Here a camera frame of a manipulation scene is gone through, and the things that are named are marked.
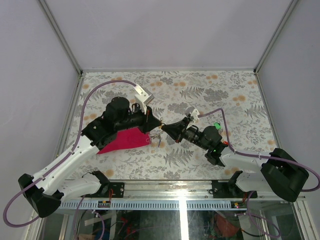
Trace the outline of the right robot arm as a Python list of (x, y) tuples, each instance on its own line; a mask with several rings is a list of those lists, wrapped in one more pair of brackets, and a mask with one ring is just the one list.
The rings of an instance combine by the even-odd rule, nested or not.
[(309, 173), (296, 165), (296, 161), (283, 149), (275, 148), (261, 155), (248, 152), (236, 153), (215, 126), (200, 131), (190, 125), (191, 117), (164, 124), (162, 130), (176, 143), (186, 140), (204, 150), (205, 158), (214, 166), (235, 167), (237, 170), (229, 180), (212, 181), (212, 195), (217, 199), (241, 198), (252, 192), (273, 193), (287, 202), (295, 202), (306, 183)]

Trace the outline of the silver metal keyring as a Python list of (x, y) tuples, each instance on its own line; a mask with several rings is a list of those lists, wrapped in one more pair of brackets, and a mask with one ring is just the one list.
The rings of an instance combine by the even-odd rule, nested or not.
[(162, 130), (152, 130), (151, 132), (147, 133), (146, 142), (151, 144), (153, 141), (160, 142), (162, 140)]

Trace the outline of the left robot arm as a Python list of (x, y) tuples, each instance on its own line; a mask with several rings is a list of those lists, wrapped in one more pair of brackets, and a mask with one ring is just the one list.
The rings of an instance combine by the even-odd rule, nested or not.
[(18, 179), (20, 188), (26, 190), (23, 196), (40, 218), (54, 213), (61, 203), (80, 196), (107, 197), (110, 181), (101, 171), (87, 173), (76, 180), (67, 177), (112, 143), (118, 132), (138, 128), (146, 134), (160, 125), (161, 121), (153, 116), (150, 107), (143, 112), (137, 103), (130, 105), (124, 97), (113, 98), (103, 114), (81, 131), (73, 146), (42, 171), (34, 175), (25, 173)]

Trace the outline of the green key tag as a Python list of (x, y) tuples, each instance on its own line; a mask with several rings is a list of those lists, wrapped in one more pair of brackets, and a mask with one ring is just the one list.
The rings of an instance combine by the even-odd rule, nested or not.
[(222, 128), (218, 122), (215, 122), (213, 125), (217, 130), (220, 130)]

